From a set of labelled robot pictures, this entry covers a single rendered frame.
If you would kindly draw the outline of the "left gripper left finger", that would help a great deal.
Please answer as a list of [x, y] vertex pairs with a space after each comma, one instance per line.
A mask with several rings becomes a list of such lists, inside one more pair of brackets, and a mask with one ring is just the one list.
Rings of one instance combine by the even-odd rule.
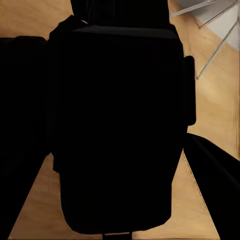
[[0, 154], [0, 240], [8, 240], [47, 153], [41, 133]]

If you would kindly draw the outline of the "digital camera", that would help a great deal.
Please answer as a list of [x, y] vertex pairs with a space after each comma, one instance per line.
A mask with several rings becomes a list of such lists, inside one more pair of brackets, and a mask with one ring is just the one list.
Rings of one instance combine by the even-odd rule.
[[195, 59], [167, 0], [70, 2], [48, 40], [0, 38], [0, 154], [44, 133], [70, 228], [132, 240], [172, 215]]

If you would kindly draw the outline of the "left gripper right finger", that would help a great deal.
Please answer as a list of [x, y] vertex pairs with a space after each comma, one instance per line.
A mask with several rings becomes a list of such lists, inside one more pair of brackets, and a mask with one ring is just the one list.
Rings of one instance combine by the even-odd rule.
[[183, 151], [220, 240], [240, 240], [240, 161], [193, 133]]

